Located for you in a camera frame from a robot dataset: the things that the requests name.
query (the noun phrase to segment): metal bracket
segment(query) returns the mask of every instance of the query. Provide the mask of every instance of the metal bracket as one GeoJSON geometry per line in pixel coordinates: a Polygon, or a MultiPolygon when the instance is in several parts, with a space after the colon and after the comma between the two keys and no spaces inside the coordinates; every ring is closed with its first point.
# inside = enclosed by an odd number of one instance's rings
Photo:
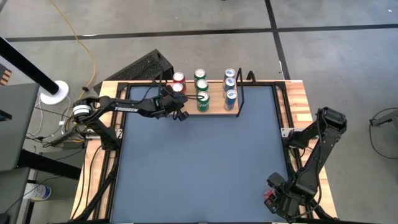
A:
{"type": "MultiPolygon", "coordinates": [[[[121,139],[123,137],[123,130],[122,129],[115,129],[116,137],[121,139]]],[[[87,139],[100,139],[100,136],[97,135],[91,128],[85,131],[87,139]]]]}
{"type": "Polygon", "coordinates": [[[289,136],[289,133],[291,131],[303,131],[304,128],[281,128],[280,129],[280,134],[282,136],[282,138],[287,138],[287,136],[289,136]]]}

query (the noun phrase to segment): black pole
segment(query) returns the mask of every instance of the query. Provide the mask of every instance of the black pole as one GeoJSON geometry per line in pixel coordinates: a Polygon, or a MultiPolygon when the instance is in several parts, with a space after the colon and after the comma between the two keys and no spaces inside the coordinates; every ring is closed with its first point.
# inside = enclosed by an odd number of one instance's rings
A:
{"type": "Polygon", "coordinates": [[[71,179],[78,180],[80,178],[81,169],[49,159],[36,153],[21,150],[18,160],[19,167],[29,167],[31,169],[49,172],[54,175],[61,175],[71,179]]]}
{"type": "Polygon", "coordinates": [[[33,79],[33,81],[37,82],[49,93],[54,95],[58,92],[59,87],[55,82],[47,77],[42,71],[40,71],[40,69],[27,60],[18,52],[17,49],[2,37],[0,37],[0,56],[25,73],[29,78],[33,79]]]}

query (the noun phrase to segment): white cylinder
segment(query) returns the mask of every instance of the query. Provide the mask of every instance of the white cylinder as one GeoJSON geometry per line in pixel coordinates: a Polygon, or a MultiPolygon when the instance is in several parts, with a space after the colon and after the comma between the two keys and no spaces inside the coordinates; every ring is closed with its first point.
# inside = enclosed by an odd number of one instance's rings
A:
{"type": "Polygon", "coordinates": [[[51,187],[39,184],[26,184],[24,199],[33,201],[47,200],[51,195],[51,187]]]}

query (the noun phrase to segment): green soda can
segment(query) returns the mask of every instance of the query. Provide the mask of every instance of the green soda can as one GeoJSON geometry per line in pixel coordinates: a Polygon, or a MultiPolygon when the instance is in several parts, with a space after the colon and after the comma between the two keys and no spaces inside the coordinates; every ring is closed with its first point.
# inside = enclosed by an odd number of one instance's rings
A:
{"type": "Polygon", "coordinates": [[[206,80],[198,80],[197,84],[196,84],[196,88],[197,88],[197,93],[199,93],[201,91],[207,92],[209,90],[209,84],[207,83],[206,80]]]}
{"type": "Polygon", "coordinates": [[[204,69],[201,69],[201,68],[196,69],[195,73],[193,74],[193,79],[194,79],[194,81],[195,81],[195,84],[196,84],[196,82],[197,82],[198,80],[206,79],[206,72],[205,72],[205,70],[204,70],[204,69]]]}
{"type": "Polygon", "coordinates": [[[210,97],[205,91],[198,93],[198,111],[205,112],[209,109],[210,97]]]}

